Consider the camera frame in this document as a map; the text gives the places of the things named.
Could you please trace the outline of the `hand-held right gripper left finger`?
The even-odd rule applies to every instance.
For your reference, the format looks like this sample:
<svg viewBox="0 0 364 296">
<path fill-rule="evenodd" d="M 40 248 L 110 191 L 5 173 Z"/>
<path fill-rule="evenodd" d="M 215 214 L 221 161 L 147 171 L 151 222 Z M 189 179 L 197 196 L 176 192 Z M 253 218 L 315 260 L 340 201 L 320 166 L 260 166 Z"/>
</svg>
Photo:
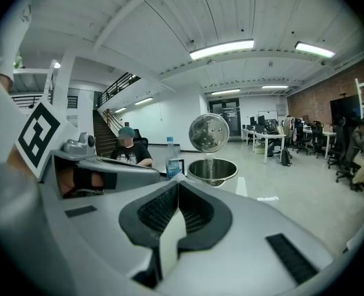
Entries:
<svg viewBox="0 0 364 296">
<path fill-rule="evenodd" d="M 68 200 L 40 184 L 53 237 L 71 269 L 76 295 L 156 295 L 133 276 L 146 270 L 152 250 L 131 243 L 118 221 L 134 199 L 168 186 L 160 182 L 138 189 Z"/>
</svg>

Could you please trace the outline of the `person's left hand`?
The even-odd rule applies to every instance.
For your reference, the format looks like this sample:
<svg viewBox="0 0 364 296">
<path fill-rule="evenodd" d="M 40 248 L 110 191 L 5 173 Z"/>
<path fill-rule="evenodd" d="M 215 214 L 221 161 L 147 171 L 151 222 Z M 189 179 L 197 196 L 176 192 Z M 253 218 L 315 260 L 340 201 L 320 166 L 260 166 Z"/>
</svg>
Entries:
<svg viewBox="0 0 364 296">
<path fill-rule="evenodd" d="M 85 168 L 69 167 L 57 173 L 57 183 L 62 196 L 77 189 L 102 191 L 104 187 L 103 176 Z"/>
</svg>

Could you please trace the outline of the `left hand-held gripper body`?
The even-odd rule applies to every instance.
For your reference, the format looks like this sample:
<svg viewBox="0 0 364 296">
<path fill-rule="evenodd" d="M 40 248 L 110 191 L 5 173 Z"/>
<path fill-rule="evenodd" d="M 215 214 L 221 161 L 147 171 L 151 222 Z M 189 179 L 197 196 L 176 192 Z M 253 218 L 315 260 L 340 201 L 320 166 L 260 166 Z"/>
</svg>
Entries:
<svg viewBox="0 0 364 296">
<path fill-rule="evenodd" d="M 39 100 L 31 110 L 15 148 L 23 170 L 39 183 L 53 187 L 58 198 L 104 194 L 104 190 L 77 189 L 61 195 L 57 173 L 65 168 L 77 167 L 76 163 L 82 159 L 97 157 L 95 137 L 87 132 L 79 133 L 46 99 Z"/>
</svg>

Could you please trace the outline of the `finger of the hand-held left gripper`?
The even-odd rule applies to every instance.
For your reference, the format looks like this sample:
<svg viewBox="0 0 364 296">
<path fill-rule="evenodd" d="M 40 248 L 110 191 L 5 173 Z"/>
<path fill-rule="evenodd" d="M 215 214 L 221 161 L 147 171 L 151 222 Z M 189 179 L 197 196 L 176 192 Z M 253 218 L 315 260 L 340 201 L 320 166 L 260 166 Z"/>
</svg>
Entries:
<svg viewBox="0 0 364 296">
<path fill-rule="evenodd" d="M 167 181 L 166 174 L 154 168 L 118 162 L 109 158 L 89 157 L 78 161 L 76 165 L 101 175 L 104 191 L 128 191 Z"/>
</svg>

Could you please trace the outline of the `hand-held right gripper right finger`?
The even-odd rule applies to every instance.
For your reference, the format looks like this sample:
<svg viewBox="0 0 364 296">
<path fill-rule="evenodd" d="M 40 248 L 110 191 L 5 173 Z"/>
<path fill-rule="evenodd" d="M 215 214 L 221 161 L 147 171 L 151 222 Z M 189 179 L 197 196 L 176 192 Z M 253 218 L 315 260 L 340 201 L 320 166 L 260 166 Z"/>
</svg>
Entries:
<svg viewBox="0 0 364 296">
<path fill-rule="evenodd" d="M 284 235 L 321 271 L 334 258 L 313 234 L 271 205 L 210 186 L 201 190 L 225 203 L 233 221 L 211 249 L 182 253 L 157 285 L 162 295 L 278 295 L 297 287 L 267 237 Z"/>
</svg>

